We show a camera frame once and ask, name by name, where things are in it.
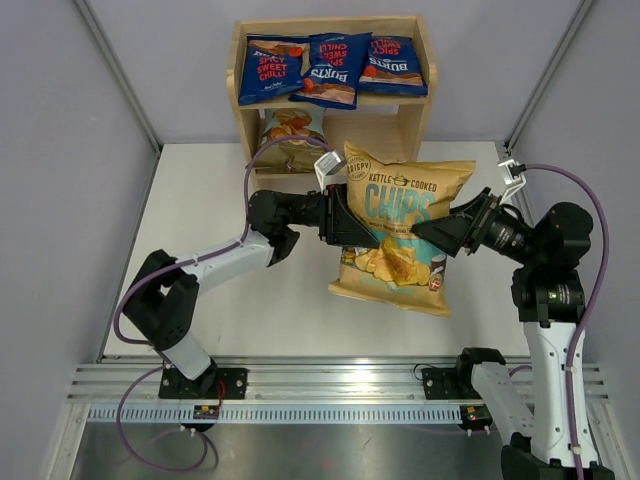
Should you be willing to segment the tan kettle chips bag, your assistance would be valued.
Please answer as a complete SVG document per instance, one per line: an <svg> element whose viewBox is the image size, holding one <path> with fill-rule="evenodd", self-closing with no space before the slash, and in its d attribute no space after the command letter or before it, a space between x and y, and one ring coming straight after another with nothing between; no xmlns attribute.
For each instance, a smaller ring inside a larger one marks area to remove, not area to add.
<svg viewBox="0 0 640 480"><path fill-rule="evenodd" d="M344 144L347 205L379 242L345 247L329 291L437 316L448 316L444 293L447 255L411 232L450 213L476 170L473 160L383 162Z"/></svg>

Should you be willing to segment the light blue cassava chips bag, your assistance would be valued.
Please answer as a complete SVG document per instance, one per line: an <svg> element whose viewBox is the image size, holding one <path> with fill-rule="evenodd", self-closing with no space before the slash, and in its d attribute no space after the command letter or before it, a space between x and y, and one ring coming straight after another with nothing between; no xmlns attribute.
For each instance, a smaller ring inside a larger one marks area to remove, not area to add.
<svg viewBox="0 0 640 480"><path fill-rule="evenodd" d="M324 113L325 109L318 106L266 109L257 150L266 144L269 147L254 162L254 170L312 172L328 145L323 130Z"/></svg>

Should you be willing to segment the blue Burts chips bag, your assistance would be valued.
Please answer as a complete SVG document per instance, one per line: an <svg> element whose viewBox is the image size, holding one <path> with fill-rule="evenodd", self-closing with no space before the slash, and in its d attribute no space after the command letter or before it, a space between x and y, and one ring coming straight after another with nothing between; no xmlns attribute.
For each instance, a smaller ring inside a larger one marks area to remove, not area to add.
<svg viewBox="0 0 640 480"><path fill-rule="evenodd" d="M358 90L373 94L424 97L428 86L410 37L370 38Z"/></svg>
<svg viewBox="0 0 640 480"><path fill-rule="evenodd" d="M308 37L248 35L239 105L253 105L301 90L308 51Z"/></svg>
<svg viewBox="0 0 640 480"><path fill-rule="evenodd" d="M371 33L324 33L309 37L309 69L289 100L323 108L355 110Z"/></svg>

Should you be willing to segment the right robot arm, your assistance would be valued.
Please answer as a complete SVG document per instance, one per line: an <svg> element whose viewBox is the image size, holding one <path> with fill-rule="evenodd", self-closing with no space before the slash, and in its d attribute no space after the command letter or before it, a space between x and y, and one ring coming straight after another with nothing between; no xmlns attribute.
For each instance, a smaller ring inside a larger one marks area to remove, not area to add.
<svg viewBox="0 0 640 480"><path fill-rule="evenodd" d="M593 219L560 202L529 226L513 206L484 189L473 200L411 231L449 256L481 246L519 263L512 301L530 353L534 403L527 405L495 349L466 348L456 389L479 395L501 441L505 479L612 479L589 429L582 367L586 299L577 267L591 247Z"/></svg>

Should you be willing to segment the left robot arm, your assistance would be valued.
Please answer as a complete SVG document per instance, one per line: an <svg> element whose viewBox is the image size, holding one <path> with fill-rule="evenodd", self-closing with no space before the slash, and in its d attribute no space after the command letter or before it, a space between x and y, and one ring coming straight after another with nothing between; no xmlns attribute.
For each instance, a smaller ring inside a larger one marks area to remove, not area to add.
<svg viewBox="0 0 640 480"><path fill-rule="evenodd" d="M377 248L375 235L351 212L347 187L290 194L258 190L247 203L247 230L205 253L179 259L164 250L147 256L118 313L125 316L165 361L162 399L242 399L248 372L221 368L191 331L200 294L254 270L271 267L292 252L295 226L317 229L321 241L339 247Z"/></svg>

